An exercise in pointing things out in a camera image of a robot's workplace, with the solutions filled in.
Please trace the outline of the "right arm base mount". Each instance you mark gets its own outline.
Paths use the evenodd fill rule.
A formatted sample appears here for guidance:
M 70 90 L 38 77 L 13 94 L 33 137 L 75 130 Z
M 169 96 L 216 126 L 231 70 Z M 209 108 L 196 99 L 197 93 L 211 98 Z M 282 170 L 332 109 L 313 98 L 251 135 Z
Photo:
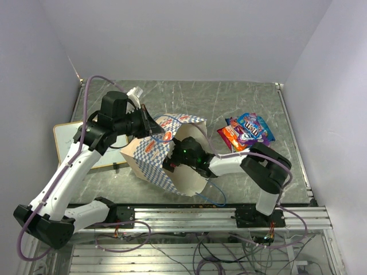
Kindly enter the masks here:
M 270 228 L 271 226 L 279 228 L 286 226 L 282 210 L 274 210 L 270 216 L 267 216 L 258 212 L 255 205 L 244 205 L 236 208 L 231 219 L 235 220 L 237 228 Z

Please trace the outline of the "orange Fox's candy pack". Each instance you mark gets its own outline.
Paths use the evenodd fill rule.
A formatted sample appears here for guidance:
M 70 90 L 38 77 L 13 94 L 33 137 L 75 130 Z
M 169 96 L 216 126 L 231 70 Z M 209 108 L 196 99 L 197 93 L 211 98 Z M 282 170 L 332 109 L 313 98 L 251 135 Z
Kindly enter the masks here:
M 237 139 L 238 135 L 236 134 L 235 130 L 229 125 L 218 129 L 217 133 L 221 136 L 227 147 L 232 151 L 239 152 L 249 147 L 248 145 L 239 142 L 239 140 Z

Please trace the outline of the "blue gummy snack bag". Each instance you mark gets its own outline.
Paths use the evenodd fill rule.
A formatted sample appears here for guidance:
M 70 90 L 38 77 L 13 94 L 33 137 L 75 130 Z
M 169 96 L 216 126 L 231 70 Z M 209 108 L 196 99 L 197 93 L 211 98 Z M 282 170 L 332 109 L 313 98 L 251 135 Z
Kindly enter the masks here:
M 263 129 L 261 135 L 266 137 L 269 142 L 274 142 L 276 139 L 265 120 L 259 115 L 257 115 L 257 120 Z

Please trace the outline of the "blue M&M's candy bag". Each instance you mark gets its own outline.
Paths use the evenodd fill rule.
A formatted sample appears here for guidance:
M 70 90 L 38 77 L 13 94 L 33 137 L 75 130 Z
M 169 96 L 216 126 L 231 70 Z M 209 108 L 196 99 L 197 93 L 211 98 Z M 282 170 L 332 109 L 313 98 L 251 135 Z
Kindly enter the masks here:
M 237 122 L 249 133 L 252 138 L 259 138 L 263 127 L 257 119 L 256 113 L 244 113 L 237 118 Z

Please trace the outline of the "purple snack packet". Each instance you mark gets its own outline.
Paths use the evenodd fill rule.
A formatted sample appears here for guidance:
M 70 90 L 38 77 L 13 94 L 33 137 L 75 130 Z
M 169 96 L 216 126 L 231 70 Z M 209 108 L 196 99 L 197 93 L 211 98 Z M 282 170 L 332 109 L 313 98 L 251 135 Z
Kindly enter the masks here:
M 239 123 L 235 123 L 233 129 L 238 135 L 237 139 L 239 140 L 239 142 L 246 144 L 249 147 L 255 144 L 256 142 L 264 143 L 267 146 L 269 146 L 269 144 L 271 143 L 267 140 L 266 137 L 263 137 L 262 135 L 257 139 L 250 137 L 249 133 Z

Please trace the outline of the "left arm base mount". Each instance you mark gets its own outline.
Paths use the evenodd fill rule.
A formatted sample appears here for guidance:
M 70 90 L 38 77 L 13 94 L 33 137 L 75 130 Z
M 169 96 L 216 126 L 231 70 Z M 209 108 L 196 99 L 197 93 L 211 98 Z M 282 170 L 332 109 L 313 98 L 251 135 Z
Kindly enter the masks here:
M 135 211 L 131 206 L 114 205 L 110 208 L 105 223 L 121 223 L 119 228 L 132 229 L 134 227 Z

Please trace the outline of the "blue checkered paper bag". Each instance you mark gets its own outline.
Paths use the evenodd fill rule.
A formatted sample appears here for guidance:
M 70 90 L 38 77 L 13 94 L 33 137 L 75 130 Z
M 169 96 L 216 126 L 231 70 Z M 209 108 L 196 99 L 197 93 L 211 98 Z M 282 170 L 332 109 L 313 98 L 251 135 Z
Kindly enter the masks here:
M 163 133 L 133 139 L 121 149 L 121 154 L 134 174 L 175 195 L 198 195 L 208 203 L 223 207 L 227 203 L 214 201 L 202 194 L 208 184 L 208 175 L 200 175 L 198 166 L 208 164 L 210 153 L 206 139 L 206 119 L 187 114 L 166 114 L 157 117 Z

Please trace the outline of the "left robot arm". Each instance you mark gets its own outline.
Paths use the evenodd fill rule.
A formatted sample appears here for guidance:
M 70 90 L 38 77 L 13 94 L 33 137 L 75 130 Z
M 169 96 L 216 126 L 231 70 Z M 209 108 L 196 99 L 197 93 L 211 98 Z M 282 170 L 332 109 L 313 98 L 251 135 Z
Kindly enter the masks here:
M 29 205 L 18 205 L 14 217 L 22 232 L 37 238 L 52 249 L 61 249 L 74 233 L 100 223 L 111 227 L 116 223 L 117 206 L 98 197 L 91 203 L 74 209 L 68 205 L 75 188 L 90 169 L 116 143 L 118 136 L 146 138 L 164 133 L 164 129 L 149 115 L 146 107 L 133 106 L 123 92 L 109 91 L 101 107 L 78 129 L 64 161 L 49 183 Z

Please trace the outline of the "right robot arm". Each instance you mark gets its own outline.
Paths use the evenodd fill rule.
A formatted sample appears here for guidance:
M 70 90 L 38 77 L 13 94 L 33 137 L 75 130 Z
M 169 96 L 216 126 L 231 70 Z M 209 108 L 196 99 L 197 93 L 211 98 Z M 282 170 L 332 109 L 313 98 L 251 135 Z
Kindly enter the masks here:
M 174 172 L 176 167 L 186 165 L 205 179 L 245 173 L 260 188 L 255 209 L 245 221 L 263 227 L 273 220 L 284 186 L 292 180 L 292 164 L 287 158 L 263 143 L 237 153 L 216 155 L 205 151 L 193 137 L 181 141 L 174 138 L 173 142 L 172 153 L 163 161 L 164 169 Z

